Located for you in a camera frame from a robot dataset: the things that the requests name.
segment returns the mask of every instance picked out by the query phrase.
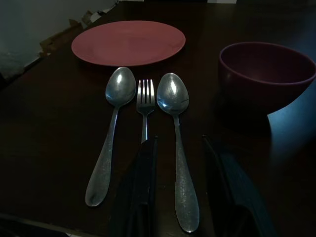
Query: fork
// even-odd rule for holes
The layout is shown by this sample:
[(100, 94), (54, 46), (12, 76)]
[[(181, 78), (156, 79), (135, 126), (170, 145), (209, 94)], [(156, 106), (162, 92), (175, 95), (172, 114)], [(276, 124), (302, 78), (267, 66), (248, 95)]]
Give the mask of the fork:
[(147, 132), (147, 116), (154, 111), (155, 108), (155, 91), (153, 80), (143, 80), (143, 90), (141, 80), (138, 81), (136, 110), (143, 115), (143, 132), (142, 143), (148, 139)]

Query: table surface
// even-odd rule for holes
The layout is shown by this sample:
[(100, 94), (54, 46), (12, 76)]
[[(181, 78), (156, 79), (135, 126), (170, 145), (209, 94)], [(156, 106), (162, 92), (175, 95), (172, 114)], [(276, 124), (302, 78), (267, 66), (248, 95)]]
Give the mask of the table surface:
[[(267, 41), (316, 60), (315, 19), (316, 8), (311, 6), (121, 2), (94, 24), (152, 20), (186, 36), (185, 47), (174, 57), (131, 69), (136, 79), (153, 79), (155, 89), (161, 76), (174, 72), (188, 89), (190, 105), (180, 123), (201, 212), (200, 227), (192, 236), (214, 236), (202, 134), (225, 142), (238, 154), (280, 236), (315, 234), (316, 82), (268, 116), (268, 133), (239, 124), (238, 114), (222, 119), (214, 113), (217, 60), (223, 47)], [(137, 153), (142, 128), (134, 99), (118, 115), (108, 195), (100, 207), (88, 208), (86, 186), (113, 111), (104, 91), (114, 70), (80, 61), (68, 44), (0, 93), (0, 216), (81, 235), (106, 234), (116, 188)], [(157, 236), (185, 236), (174, 210), (173, 121), (158, 107), (149, 118), (149, 135), (155, 134)]]

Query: cutlery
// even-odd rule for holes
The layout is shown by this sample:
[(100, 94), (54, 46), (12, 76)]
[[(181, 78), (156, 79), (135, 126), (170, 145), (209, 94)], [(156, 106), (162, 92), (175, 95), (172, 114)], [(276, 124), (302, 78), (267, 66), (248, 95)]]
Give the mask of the cutlery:
[(135, 93), (136, 81), (132, 71), (126, 67), (116, 69), (110, 77), (105, 90), (105, 97), (114, 106), (114, 111), (107, 137), (85, 193), (85, 203), (88, 206), (99, 205), (108, 192), (111, 177), (113, 138), (118, 112), (121, 106), (134, 98)]
[(179, 122), (179, 114), (189, 105), (189, 95), (181, 79), (174, 73), (165, 74), (161, 78), (157, 89), (157, 103), (173, 117), (177, 148), (175, 209), (181, 228), (191, 233), (198, 228), (199, 208), (181, 141)]
[(141, 80), (138, 82), (136, 110), (143, 115), (142, 143), (148, 139), (147, 116), (155, 109), (155, 91), (153, 80), (143, 80), (143, 90)]

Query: fork tines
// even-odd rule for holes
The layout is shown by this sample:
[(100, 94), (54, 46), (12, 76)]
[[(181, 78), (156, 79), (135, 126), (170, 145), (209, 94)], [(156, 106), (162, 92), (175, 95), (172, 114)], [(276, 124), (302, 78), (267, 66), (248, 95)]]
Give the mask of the fork tines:
[(155, 91), (152, 79), (138, 81), (137, 104), (155, 104)]

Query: dark red bowl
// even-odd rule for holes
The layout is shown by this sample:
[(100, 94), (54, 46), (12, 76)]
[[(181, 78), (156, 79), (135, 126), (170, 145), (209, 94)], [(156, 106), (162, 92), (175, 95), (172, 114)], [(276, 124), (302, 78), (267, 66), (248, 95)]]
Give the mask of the dark red bowl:
[(220, 52), (218, 75), (230, 102), (269, 114), (304, 92), (316, 77), (316, 65), (308, 56), (281, 45), (241, 42)]

